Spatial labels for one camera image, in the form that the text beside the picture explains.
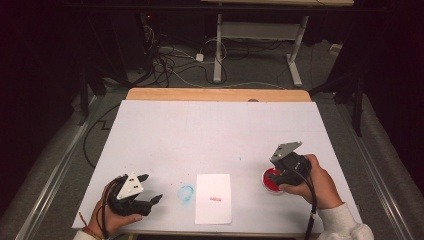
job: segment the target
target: white desk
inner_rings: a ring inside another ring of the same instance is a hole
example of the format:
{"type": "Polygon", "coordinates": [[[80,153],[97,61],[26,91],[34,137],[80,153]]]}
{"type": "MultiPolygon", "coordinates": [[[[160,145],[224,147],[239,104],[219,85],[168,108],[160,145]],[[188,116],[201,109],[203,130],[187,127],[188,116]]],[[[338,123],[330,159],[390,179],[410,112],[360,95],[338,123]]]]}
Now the white desk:
{"type": "MultiPolygon", "coordinates": [[[[272,167],[268,159],[278,144],[302,141],[304,144],[296,152],[318,156],[353,216],[361,222],[318,109],[305,98],[306,92],[260,90],[255,96],[255,90],[137,90],[147,96],[134,93],[128,96],[131,99],[151,96],[156,100],[122,102],[80,206],[79,211],[86,218],[109,181],[135,171],[138,175],[150,175],[143,182],[145,191],[139,196],[141,200],[162,193],[163,198],[149,216],[126,226],[123,232],[301,237],[311,206],[299,196],[269,193],[262,186],[261,175],[272,167]],[[167,92],[178,101],[162,101],[158,95],[167,92]],[[274,102],[241,101],[249,92],[254,99],[264,97],[274,102]],[[190,93],[201,96],[202,101],[186,101],[191,99],[190,93]],[[298,95],[304,102],[275,102],[277,96],[285,99],[285,95],[298,95]],[[233,100],[213,100],[216,96],[233,100]],[[194,224],[196,176],[208,173],[230,174],[231,224],[194,224]],[[184,186],[194,189],[190,201],[178,197],[184,186]]],[[[83,227],[78,215],[73,227],[83,227]]],[[[317,218],[313,233],[322,230],[322,222],[317,218]]]]}
{"type": "MultiPolygon", "coordinates": [[[[225,3],[252,3],[252,4],[279,4],[279,5],[325,5],[327,7],[352,6],[353,0],[202,0],[207,2],[225,3]]],[[[286,55],[287,64],[296,87],[302,86],[302,80],[296,66],[296,56],[305,33],[309,16],[303,16],[300,24],[275,24],[252,22],[224,22],[222,14],[218,14],[216,54],[213,81],[221,82],[222,69],[222,38],[250,38],[271,40],[294,40],[291,54],[286,55]]]]}

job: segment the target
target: human hand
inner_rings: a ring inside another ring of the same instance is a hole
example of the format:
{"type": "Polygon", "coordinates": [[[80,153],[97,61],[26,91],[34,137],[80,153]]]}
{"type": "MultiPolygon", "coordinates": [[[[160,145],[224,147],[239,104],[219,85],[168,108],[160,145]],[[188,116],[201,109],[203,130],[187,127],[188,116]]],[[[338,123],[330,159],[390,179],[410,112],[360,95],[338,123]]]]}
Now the human hand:
{"type": "MultiPolygon", "coordinates": [[[[103,190],[102,198],[97,202],[96,207],[93,210],[93,214],[91,215],[90,222],[88,224],[88,228],[96,234],[98,237],[103,239],[103,233],[100,228],[102,224],[102,199],[105,196],[109,196],[110,191],[113,189],[110,188],[110,190],[107,191],[107,186],[103,190]]],[[[105,220],[106,220],[106,230],[108,231],[109,235],[115,234],[119,228],[140,221],[143,217],[140,214],[132,214],[128,216],[121,216],[118,215],[110,209],[108,205],[104,206],[105,208],[105,220]]]]}
{"type": "MultiPolygon", "coordinates": [[[[317,196],[317,207],[321,209],[335,208],[343,204],[337,192],[336,185],[328,172],[321,168],[315,155],[304,155],[311,163],[312,182],[317,196]]],[[[312,204],[312,194],[306,183],[298,186],[281,184],[278,188],[282,191],[302,196],[307,202],[312,204]]]]}

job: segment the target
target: white paper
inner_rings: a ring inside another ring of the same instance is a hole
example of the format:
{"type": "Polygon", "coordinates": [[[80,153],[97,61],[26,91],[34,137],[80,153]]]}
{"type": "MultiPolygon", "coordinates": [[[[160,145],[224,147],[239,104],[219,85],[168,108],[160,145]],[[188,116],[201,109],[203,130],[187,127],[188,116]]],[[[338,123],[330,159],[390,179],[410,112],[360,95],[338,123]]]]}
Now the white paper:
{"type": "Polygon", "coordinates": [[[231,223],[229,174],[198,174],[195,224],[231,223]]]}

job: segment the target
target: table surface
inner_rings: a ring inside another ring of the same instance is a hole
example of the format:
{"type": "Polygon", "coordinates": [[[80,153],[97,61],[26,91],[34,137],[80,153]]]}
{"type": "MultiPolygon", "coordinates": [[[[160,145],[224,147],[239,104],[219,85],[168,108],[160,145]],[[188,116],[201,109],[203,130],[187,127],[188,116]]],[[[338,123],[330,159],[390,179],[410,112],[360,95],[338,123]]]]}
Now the table surface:
{"type": "MultiPolygon", "coordinates": [[[[303,142],[297,153],[317,155],[361,222],[316,104],[307,92],[291,90],[132,89],[120,106],[79,212],[91,215],[104,186],[135,171],[150,176],[139,200],[164,197],[149,216],[123,232],[302,237],[311,206],[299,196],[272,194],[261,183],[277,145],[293,141],[303,142]],[[196,176],[210,173],[230,174],[230,224],[194,224],[196,176]],[[194,190],[188,201],[178,196],[187,187],[194,190]]],[[[73,227],[83,227],[78,215],[73,227]]],[[[313,233],[322,230],[318,217],[313,233]]]]}
{"type": "Polygon", "coordinates": [[[280,5],[322,5],[331,7],[352,6],[353,0],[202,0],[217,3],[251,3],[280,5]]]}

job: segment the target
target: dark background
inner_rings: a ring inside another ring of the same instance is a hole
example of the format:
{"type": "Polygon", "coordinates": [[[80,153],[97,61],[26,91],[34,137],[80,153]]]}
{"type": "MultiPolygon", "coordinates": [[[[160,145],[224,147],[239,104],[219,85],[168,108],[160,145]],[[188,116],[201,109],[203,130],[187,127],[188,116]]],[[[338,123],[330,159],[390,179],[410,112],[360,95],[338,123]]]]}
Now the dark background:
{"type": "MultiPolygon", "coordinates": [[[[335,16],[311,17],[304,41],[314,44],[322,39],[332,43],[345,40],[329,81],[352,66],[364,67],[365,92],[401,160],[423,191],[420,148],[424,142],[424,17],[419,14],[422,3],[386,0],[356,1],[355,5],[389,6],[391,13],[355,22],[335,16]]],[[[139,42],[128,43],[122,38],[124,33],[138,34],[135,24],[122,27],[125,21],[133,23],[133,15],[98,13],[90,15],[90,20],[87,16],[68,11],[52,0],[1,3],[0,214],[48,141],[73,113],[71,102],[79,91],[82,69],[88,72],[87,80],[92,87],[101,92],[101,77],[125,81],[125,69],[138,64],[137,58],[131,60],[128,51],[118,48],[129,45],[142,52],[139,42]]],[[[184,18],[181,14],[156,14],[152,21],[160,32],[197,44],[216,31],[214,15],[184,18]]],[[[344,91],[346,86],[351,88],[347,81],[332,90],[344,91]]]]}

